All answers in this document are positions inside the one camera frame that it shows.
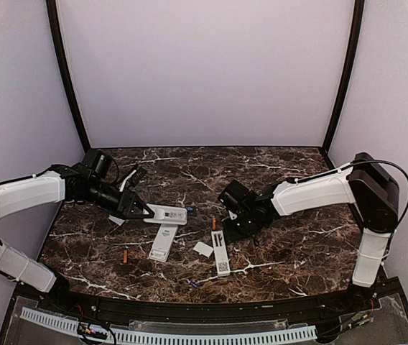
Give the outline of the slim white remote control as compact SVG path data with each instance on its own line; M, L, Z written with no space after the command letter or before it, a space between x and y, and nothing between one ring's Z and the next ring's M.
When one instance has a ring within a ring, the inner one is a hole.
M215 257L217 275L219 277L229 276L231 273L231 268L229 265L228 253L223 232L211 231L211 239L213 243L213 252Z

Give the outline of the white TCL air-conditioner remote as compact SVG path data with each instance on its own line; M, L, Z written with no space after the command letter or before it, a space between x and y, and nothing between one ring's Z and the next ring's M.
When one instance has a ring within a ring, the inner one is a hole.
M149 253L150 259L158 262L167 261L177 230L177 224L162 224L160 226Z

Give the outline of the white square battery cover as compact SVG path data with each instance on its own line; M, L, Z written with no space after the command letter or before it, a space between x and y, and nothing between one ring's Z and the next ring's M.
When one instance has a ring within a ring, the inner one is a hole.
M207 258L209 258L214 251L213 247L201 241L196 243L196 245L193 247L193 250L197 252L199 255L202 255Z

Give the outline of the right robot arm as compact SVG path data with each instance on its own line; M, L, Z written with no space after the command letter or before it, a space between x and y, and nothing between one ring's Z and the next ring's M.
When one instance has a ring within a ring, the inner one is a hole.
M399 207L400 187L386 166L406 171L397 164L360 152L340 167L304 178L287 178L257 193L232 180L218 196L228 212L223 220L227 242L257 235L272 222L300 211L348 204L354 206L363 225L361 243L351 278L352 287L340 297L348 312L368 300L381 264L389 256L391 241L408 208Z

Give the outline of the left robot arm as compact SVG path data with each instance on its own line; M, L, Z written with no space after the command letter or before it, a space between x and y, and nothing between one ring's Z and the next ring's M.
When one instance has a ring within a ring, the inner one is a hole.
M73 166L55 164L45 171L0 182L0 219L36 206L51 203L92 203L118 219L152 219L154 211L132 190L146 171L135 165L124 187L106 182L113 158L99 149L89 149ZM60 313L75 308L75 296L66 288L68 281L49 267L29 258L0 239L0 273L23 282L41 293Z

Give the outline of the black front rail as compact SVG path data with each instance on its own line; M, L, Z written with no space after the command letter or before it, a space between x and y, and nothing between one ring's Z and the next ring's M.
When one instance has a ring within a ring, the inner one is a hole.
M62 298L49 298L30 287L22 292L53 311L78 312L81 307L86 318L107 323L128 324L130 321L225 323L268 320L296 322L326 322L340 316L379 307L374 293L341 290L310 297L269 300L255 303L154 303L118 298L97 297L68 292Z

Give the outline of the left black frame post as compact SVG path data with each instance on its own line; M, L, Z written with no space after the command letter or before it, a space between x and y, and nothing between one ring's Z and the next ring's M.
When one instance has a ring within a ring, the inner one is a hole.
M55 57L57 65L60 71L60 77L64 88L67 103L70 109L70 113L75 125L78 139L84 152L87 152L91 148L91 144L88 138L85 125L83 123L83 117L81 115L78 100L76 97L72 77L70 75L70 69L65 53L64 41L62 36L62 30L60 27L59 14L57 10L56 0L46 0L47 17L50 25L50 31L52 36L52 43L54 46Z

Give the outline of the black frame post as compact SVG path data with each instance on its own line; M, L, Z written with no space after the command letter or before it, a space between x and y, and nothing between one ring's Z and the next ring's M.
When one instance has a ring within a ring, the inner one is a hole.
M64 41L62 36L62 30L60 27L59 14L57 10L56 0L46 0L47 17L50 25L50 31L52 36L52 43L54 46L55 57L57 65L60 71L60 77L64 88L67 103L70 109L70 113L75 125L78 139L84 152L87 152L91 148L91 144L88 138L85 125L83 123L83 117L81 115L78 100L76 97L72 77L70 75L70 69L65 53Z
M338 129L340 116L346 100L346 95L351 81L353 66L356 58L356 52L358 49L358 41L361 33L364 8L365 8L364 0L354 1L351 28L346 48L346 56L340 77L340 83L338 85L335 102L330 115L330 121L328 123L328 127L321 147L325 155L328 155L330 152L330 148L332 146L336 131Z

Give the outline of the right black frame post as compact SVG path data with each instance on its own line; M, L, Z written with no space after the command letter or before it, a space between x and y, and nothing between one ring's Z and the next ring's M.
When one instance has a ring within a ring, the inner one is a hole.
M346 56L340 77L340 83L338 85L335 102L330 115L330 121L328 123L328 127L321 147L325 155L328 155L330 152L330 148L332 146L336 131L338 129L340 116L346 100L346 95L351 81L353 66L356 58L356 52L358 49L358 41L361 33L364 8L365 8L364 0L354 1L351 28L346 48Z

